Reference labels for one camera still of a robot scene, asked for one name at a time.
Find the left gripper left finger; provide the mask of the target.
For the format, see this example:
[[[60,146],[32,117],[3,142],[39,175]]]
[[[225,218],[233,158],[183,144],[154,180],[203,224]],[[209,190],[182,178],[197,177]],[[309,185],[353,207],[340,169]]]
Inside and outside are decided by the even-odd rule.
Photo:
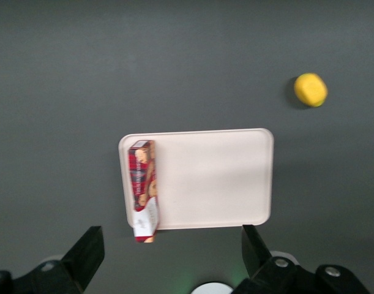
[[[61,259],[36,268],[34,293],[83,293],[104,257],[102,227],[90,227]]]

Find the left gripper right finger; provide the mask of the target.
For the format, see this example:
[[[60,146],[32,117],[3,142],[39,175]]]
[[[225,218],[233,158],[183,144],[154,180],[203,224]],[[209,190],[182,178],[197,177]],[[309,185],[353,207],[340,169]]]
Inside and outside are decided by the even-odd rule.
[[[288,293],[296,277],[296,265],[288,258],[273,256],[253,225],[242,226],[242,258],[248,278],[241,293]]]

